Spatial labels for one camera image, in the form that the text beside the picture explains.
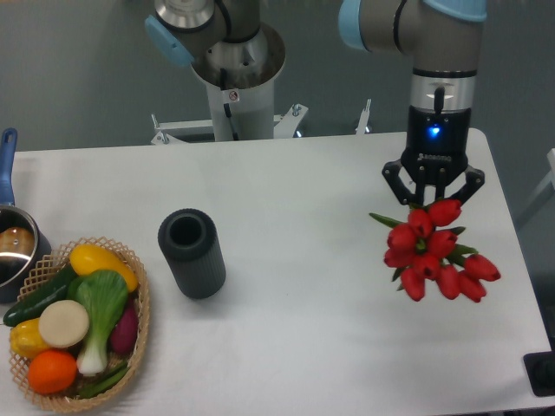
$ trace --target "black cylindrical vase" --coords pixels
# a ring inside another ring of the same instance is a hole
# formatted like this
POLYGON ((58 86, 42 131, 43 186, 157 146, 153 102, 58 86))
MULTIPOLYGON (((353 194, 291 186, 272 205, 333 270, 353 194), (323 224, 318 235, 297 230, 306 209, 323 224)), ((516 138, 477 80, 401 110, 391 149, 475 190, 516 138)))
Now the black cylindrical vase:
POLYGON ((224 284, 216 225, 204 212, 187 208, 168 216, 158 231, 158 244, 185 296, 204 299, 224 284))

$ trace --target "tulip bouquet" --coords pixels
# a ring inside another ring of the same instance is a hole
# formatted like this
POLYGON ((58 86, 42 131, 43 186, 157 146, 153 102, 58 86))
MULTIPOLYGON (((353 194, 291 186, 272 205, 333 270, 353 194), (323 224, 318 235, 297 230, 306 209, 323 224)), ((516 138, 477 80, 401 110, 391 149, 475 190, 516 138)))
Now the tulip bouquet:
POLYGON ((460 206, 457 199, 411 205, 406 223, 370 213, 392 229, 383 261, 395 269, 393 281, 401 278, 399 290, 404 289, 416 302, 426 294, 426 280, 436 282, 447 299, 463 294, 479 302, 486 295, 480 281, 494 282, 501 277, 495 265, 475 248, 457 243, 464 227, 439 229, 459 217, 460 206))

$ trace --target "blue saucepan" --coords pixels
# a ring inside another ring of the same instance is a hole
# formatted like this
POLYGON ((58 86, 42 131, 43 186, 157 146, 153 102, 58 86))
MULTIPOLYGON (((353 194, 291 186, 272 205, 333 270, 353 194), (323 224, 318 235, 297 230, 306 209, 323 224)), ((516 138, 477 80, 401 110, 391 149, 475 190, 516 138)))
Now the blue saucepan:
POLYGON ((0 303, 15 302, 25 277, 50 244, 35 220, 15 207, 11 170, 16 153, 17 131, 8 128, 0 143, 0 303))

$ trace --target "wicker basket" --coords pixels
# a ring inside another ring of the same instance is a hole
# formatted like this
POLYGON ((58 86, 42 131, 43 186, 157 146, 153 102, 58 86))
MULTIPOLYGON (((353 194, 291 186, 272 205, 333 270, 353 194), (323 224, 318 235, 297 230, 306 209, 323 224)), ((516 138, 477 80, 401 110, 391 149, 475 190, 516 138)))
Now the wicker basket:
POLYGON ((25 398, 41 407, 43 410, 50 410, 58 413, 82 412, 99 406, 107 400, 112 399, 125 387, 125 385, 137 372, 147 345, 148 321, 150 316, 147 274, 143 264, 140 262, 140 259, 135 255, 135 253, 127 246, 117 243, 114 240, 108 240, 105 237, 81 238, 77 242, 72 241, 68 244, 60 246, 58 250, 54 250, 51 255, 44 256, 44 258, 36 264, 36 267, 29 273, 29 277, 25 279, 24 285, 21 288, 20 295, 17 299, 23 299, 26 295, 54 276, 54 274, 68 262, 69 253, 78 244, 96 244, 111 250, 133 270, 139 281, 139 288, 137 289, 136 297, 134 298, 135 309, 139 317, 139 333, 134 351, 129 356, 121 356, 112 352, 108 353, 108 368, 106 371, 115 367, 122 360, 128 360, 129 370, 115 386, 92 399, 77 399, 75 398, 75 392, 87 384, 94 383, 98 377, 101 377, 101 375, 94 378, 83 378, 78 375, 74 384, 66 391, 57 394, 41 395, 35 393, 29 387, 29 383, 27 381, 27 372, 29 370, 30 360, 20 357, 12 351, 10 365, 13 380, 19 386, 19 389, 23 391, 25 398))

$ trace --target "yellow pepper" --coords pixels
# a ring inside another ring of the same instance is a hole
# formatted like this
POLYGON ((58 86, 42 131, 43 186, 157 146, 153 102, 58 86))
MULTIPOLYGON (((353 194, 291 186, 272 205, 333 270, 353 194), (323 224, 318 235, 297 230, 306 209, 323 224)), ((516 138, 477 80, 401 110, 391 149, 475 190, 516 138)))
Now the yellow pepper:
POLYGON ((38 332, 38 320, 39 318, 21 322, 10 331, 11 349, 16 354, 33 359, 51 348, 38 332))
POLYGON ((117 271, 133 292, 139 286, 137 276, 112 251, 94 244, 80 244, 69 253, 69 262, 75 273, 87 276, 97 270, 117 271))

